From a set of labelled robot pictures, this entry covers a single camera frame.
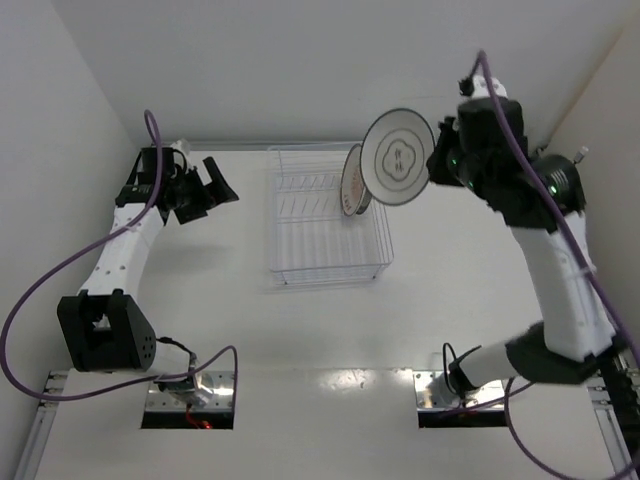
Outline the green rimmed flower emblem plate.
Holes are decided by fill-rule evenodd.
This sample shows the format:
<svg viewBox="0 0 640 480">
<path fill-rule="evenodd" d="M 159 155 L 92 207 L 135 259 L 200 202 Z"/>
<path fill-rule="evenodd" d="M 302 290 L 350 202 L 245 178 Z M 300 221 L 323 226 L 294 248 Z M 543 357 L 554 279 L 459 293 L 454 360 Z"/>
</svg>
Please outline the green rimmed flower emblem plate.
<svg viewBox="0 0 640 480">
<path fill-rule="evenodd" d="M 427 160 L 434 151 L 434 132 L 422 115 L 408 108 L 385 112 L 362 143 L 360 166 L 367 190 L 386 206 L 412 202 L 429 183 Z"/>
</svg>

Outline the orange sunburst plate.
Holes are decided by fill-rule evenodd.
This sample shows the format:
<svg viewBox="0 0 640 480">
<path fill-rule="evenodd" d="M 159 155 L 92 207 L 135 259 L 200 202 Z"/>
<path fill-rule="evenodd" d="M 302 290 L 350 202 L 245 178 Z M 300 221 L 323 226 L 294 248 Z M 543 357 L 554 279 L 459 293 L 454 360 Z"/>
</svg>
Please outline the orange sunburst plate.
<svg viewBox="0 0 640 480">
<path fill-rule="evenodd" d="M 372 199 L 361 173 L 361 151 L 361 144 L 356 144 L 350 149 L 341 175 L 340 202 L 347 217 L 362 215 Z"/>
</svg>

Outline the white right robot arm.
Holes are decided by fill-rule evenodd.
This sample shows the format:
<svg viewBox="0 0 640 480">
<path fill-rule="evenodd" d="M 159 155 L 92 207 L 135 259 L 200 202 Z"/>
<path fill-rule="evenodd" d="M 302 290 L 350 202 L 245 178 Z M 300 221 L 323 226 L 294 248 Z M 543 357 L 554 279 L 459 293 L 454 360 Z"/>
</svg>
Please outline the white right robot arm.
<svg viewBox="0 0 640 480">
<path fill-rule="evenodd" d="M 500 105 L 521 150 L 528 146 L 521 105 L 497 79 L 460 81 L 464 101 L 439 125 L 426 162 L 438 185 L 465 187 L 502 215 L 521 248 L 542 314 L 525 332 L 455 358 L 432 382 L 443 403 L 494 380 L 580 385 L 626 342 L 589 275 L 586 200 L 575 164 L 558 154 L 514 155 L 496 118 Z"/>
</svg>

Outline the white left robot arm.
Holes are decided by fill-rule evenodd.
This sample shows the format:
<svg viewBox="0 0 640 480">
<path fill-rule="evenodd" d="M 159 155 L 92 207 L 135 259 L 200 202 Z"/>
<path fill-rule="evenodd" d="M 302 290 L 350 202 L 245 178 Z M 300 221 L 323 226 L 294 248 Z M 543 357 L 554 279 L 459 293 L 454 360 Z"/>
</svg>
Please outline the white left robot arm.
<svg viewBox="0 0 640 480">
<path fill-rule="evenodd" d="M 83 373 L 129 372 L 151 376 L 159 391 L 191 407 L 214 398 L 214 380 L 197 369 L 197 356 L 182 343 L 160 337 L 137 303 L 152 246 L 171 216 L 186 224 L 234 202 L 215 160 L 203 161 L 203 182 L 189 143 L 146 147 L 115 199 L 111 239 L 74 296 L 59 301 L 57 316 L 74 368 Z"/>
</svg>

